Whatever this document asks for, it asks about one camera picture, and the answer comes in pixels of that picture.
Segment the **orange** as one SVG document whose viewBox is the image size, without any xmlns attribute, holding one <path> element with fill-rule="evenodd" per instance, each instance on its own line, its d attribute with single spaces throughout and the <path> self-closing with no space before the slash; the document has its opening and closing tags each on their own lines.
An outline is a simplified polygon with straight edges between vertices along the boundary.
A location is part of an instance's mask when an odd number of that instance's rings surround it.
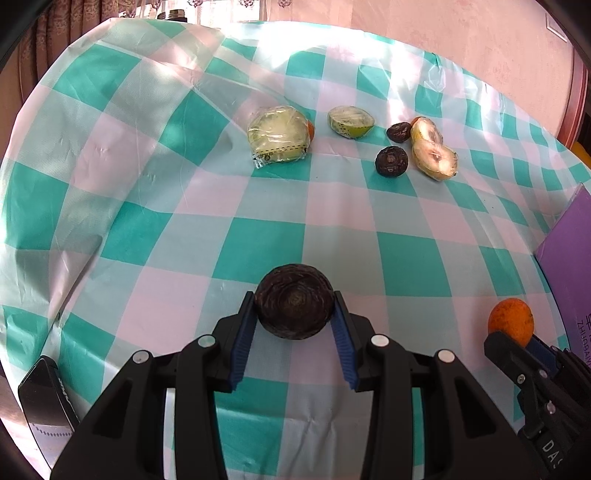
<svg viewBox="0 0 591 480">
<path fill-rule="evenodd" d="M 502 332 L 525 348 L 535 331 L 535 321 L 529 305 L 519 298 L 500 301 L 488 319 L 488 333 Z"/>
</svg>

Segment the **large dark passion fruit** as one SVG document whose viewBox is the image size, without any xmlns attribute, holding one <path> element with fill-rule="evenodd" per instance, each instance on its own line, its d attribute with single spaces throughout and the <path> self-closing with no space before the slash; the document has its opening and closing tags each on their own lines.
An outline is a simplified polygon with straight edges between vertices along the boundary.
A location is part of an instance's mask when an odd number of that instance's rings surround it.
<svg viewBox="0 0 591 480">
<path fill-rule="evenodd" d="M 332 319 L 335 290 L 317 268 L 287 264 L 271 270 L 254 294 L 263 328 L 276 337 L 304 340 L 318 334 Z"/>
</svg>

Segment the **pale fruit half front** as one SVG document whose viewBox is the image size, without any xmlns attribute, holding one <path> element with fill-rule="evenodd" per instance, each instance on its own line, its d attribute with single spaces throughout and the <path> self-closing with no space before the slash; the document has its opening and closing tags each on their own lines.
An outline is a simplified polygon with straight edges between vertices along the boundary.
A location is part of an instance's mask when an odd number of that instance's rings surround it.
<svg viewBox="0 0 591 480">
<path fill-rule="evenodd" d="M 436 181 L 449 180 L 458 173 L 458 155 L 445 145 L 417 140 L 412 146 L 412 156 L 417 167 Z"/>
</svg>

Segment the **pale fruit half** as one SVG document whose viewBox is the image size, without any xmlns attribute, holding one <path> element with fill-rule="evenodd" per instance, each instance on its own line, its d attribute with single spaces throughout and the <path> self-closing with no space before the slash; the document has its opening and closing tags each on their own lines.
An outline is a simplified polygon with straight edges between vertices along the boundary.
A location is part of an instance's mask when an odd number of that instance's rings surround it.
<svg viewBox="0 0 591 480">
<path fill-rule="evenodd" d="M 416 117 L 412 122 L 411 139 L 413 142 L 427 141 L 437 145 L 443 145 L 443 135 L 436 124 L 424 116 Z"/>
<path fill-rule="evenodd" d="M 412 146 L 412 156 L 417 167 L 436 181 L 449 180 L 458 173 L 458 155 L 445 145 L 417 140 Z"/>
</svg>

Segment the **pale fruit half back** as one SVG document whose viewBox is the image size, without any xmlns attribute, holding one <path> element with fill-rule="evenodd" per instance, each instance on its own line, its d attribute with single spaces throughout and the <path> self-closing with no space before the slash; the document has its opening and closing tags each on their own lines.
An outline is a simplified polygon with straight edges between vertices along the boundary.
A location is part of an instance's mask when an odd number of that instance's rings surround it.
<svg viewBox="0 0 591 480">
<path fill-rule="evenodd" d="M 413 142 L 427 141 L 437 145 L 443 145 L 443 135 L 436 124 L 424 116 L 416 117 L 412 122 L 411 139 Z"/>
</svg>

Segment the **small dark dried fruit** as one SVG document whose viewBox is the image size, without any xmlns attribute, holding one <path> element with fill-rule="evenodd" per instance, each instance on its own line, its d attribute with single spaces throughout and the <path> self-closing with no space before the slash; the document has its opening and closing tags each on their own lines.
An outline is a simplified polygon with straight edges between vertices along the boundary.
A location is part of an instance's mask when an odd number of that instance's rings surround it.
<svg viewBox="0 0 591 480">
<path fill-rule="evenodd" d="M 402 144 L 411 138 L 411 130 L 411 123 L 399 122 L 389 127 L 386 134 L 392 142 Z"/>
</svg>

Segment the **small green fruit half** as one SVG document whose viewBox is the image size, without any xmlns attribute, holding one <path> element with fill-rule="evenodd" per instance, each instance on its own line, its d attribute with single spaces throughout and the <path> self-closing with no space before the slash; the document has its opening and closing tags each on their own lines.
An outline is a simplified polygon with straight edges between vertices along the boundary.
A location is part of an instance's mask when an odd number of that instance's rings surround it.
<svg viewBox="0 0 591 480">
<path fill-rule="evenodd" d="M 355 106 L 337 106 L 329 110 L 329 127 L 348 139 L 358 139 L 375 125 L 375 119 L 366 110 Z"/>
</svg>

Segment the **large green fruit half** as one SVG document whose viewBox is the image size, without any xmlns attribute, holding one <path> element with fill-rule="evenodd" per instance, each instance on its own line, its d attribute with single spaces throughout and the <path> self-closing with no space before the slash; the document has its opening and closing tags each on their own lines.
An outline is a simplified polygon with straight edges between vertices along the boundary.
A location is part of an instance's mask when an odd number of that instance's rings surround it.
<svg viewBox="0 0 591 480">
<path fill-rule="evenodd" d="M 256 169 L 304 159 L 311 145 L 310 122 L 291 106 L 263 110 L 246 131 Z"/>
</svg>

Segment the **black phone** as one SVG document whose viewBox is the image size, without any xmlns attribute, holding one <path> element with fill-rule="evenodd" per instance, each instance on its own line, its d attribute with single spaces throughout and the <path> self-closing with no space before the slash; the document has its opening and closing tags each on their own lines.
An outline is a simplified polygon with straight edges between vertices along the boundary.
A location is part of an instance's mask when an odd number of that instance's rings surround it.
<svg viewBox="0 0 591 480">
<path fill-rule="evenodd" d="M 53 469 L 79 419 L 52 358 L 39 357 L 19 384 L 18 398 L 41 455 Z"/>
</svg>

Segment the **purple cardboard box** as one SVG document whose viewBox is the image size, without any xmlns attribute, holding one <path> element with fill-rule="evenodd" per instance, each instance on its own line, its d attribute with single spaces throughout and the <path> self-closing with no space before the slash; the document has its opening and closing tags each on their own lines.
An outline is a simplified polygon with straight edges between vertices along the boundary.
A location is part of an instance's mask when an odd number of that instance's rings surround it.
<svg viewBox="0 0 591 480">
<path fill-rule="evenodd" d="M 535 251 L 551 289 L 571 350 L 590 363 L 591 198 L 584 185 Z"/>
</svg>

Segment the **yellow object at edge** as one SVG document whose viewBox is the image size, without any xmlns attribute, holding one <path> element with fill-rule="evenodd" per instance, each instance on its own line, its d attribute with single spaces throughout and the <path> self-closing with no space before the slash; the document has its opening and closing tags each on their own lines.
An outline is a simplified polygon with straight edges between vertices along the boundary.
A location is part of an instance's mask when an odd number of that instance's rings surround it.
<svg viewBox="0 0 591 480">
<path fill-rule="evenodd" d="M 591 168 L 591 155 L 585 150 L 581 143 L 575 142 L 571 147 L 571 152 L 588 168 Z"/>
</svg>

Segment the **teal pink checkered tablecloth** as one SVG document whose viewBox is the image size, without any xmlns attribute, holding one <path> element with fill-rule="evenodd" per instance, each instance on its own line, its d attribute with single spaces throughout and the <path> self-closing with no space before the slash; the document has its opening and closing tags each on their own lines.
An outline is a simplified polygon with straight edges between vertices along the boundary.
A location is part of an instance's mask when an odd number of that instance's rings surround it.
<svg viewBox="0 0 591 480">
<path fill-rule="evenodd" d="M 256 169 L 246 131 L 291 106 L 304 159 Z M 355 106 L 358 139 L 329 127 Z M 436 181 L 412 139 L 431 119 L 459 158 Z M 378 153 L 403 148 L 399 177 Z M 294 22 L 221 30 L 105 22 L 70 45 L 21 108 L 1 166 L 1 363 L 17 387 L 53 358 L 78 414 L 137 350 L 180 350 L 276 266 L 321 270 L 349 310 L 406 349 L 454 351 L 513 426 L 517 390 L 484 355 L 496 303 L 569 341 L 534 257 L 589 170 L 452 61 L 374 34 Z"/>
</svg>

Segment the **brown drape curtain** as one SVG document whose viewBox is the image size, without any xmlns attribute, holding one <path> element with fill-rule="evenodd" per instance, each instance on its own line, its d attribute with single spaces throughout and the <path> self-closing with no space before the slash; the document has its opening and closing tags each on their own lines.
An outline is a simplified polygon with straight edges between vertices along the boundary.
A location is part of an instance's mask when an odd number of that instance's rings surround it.
<svg viewBox="0 0 591 480">
<path fill-rule="evenodd" d="M 70 44 L 103 21 L 118 17 L 125 4 L 117 0 L 53 1 L 16 48 L 22 100 Z"/>
</svg>

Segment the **dark jar on windowsill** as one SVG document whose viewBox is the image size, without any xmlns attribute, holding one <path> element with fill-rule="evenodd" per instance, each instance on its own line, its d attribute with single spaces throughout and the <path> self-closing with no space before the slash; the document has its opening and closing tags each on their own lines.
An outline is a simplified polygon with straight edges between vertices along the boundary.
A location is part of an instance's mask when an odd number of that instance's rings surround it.
<svg viewBox="0 0 591 480">
<path fill-rule="evenodd" d="M 157 14 L 157 20 L 167 20 L 174 22 L 186 23 L 187 17 L 183 9 L 171 9 L 169 11 L 162 11 Z"/>
</svg>

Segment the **red wooden door frame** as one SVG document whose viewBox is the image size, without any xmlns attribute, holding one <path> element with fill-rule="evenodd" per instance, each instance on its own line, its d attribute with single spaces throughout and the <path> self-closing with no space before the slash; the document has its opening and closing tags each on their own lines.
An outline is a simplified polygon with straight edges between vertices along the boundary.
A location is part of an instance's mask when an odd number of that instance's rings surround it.
<svg viewBox="0 0 591 480">
<path fill-rule="evenodd" d="M 583 125 L 587 99 L 589 70 L 576 49 L 573 49 L 569 94 L 557 140 L 567 149 L 576 142 Z"/>
</svg>

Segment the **white wall switch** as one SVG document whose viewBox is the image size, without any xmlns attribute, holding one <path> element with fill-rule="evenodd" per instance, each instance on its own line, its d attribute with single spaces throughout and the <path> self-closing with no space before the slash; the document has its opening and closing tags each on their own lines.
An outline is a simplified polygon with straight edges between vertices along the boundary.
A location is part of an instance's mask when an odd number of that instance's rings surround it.
<svg viewBox="0 0 591 480">
<path fill-rule="evenodd" d="M 562 30 L 556 20 L 549 14 L 545 14 L 546 29 L 556 37 L 560 38 L 563 42 L 568 43 L 569 39 L 565 32 Z"/>
</svg>

